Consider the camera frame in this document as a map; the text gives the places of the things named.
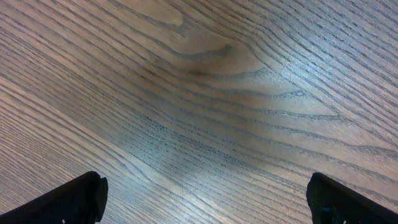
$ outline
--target brown wood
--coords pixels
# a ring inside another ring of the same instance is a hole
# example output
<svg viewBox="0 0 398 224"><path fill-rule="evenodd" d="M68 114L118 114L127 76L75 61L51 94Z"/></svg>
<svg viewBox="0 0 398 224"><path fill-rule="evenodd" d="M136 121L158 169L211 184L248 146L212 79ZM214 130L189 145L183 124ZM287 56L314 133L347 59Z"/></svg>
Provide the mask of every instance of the brown wood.
<svg viewBox="0 0 398 224"><path fill-rule="evenodd" d="M95 170L103 223L398 212L394 0L1 0L0 213Z"/></svg>

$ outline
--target wood grain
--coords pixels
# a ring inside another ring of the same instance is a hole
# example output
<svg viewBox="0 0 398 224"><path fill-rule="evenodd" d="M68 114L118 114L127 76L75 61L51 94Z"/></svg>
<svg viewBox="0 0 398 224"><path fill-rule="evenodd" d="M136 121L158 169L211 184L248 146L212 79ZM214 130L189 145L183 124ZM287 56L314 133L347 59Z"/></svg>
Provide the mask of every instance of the wood grain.
<svg viewBox="0 0 398 224"><path fill-rule="evenodd" d="M393 0L1 0L0 213L88 171L102 223L310 223L323 172L398 212Z"/></svg>

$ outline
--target wooden surface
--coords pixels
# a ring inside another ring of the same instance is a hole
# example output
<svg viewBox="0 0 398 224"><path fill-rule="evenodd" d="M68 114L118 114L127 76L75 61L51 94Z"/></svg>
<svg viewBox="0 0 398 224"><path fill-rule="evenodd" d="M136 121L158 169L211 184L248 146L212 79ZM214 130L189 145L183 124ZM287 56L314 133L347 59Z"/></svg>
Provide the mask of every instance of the wooden surface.
<svg viewBox="0 0 398 224"><path fill-rule="evenodd" d="M88 170L102 223L398 212L395 0L1 0L0 213Z"/></svg>

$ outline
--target black object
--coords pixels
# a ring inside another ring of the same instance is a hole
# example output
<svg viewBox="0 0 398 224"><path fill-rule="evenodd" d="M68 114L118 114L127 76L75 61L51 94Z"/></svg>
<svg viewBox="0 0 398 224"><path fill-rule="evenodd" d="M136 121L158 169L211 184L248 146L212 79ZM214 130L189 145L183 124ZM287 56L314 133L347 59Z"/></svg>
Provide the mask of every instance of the black object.
<svg viewBox="0 0 398 224"><path fill-rule="evenodd" d="M321 173L308 183L307 202L314 224L398 223L398 214Z"/></svg>
<svg viewBox="0 0 398 224"><path fill-rule="evenodd" d="M91 171L0 215L0 223L92 224L101 221L107 198L108 181Z"/></svg>

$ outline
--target wooden table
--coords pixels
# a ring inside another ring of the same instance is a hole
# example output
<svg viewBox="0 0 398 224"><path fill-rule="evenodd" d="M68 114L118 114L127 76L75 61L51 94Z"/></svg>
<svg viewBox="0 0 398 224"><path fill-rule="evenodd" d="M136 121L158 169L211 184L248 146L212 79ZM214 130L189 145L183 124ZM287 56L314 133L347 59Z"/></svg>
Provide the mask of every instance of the wooden table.
<svg viewBox="0 0 398 224"><path fill-rule="evenodd" d="M398 212L395 0L0 1L0 213L85 173L102 223Z"/></svg>

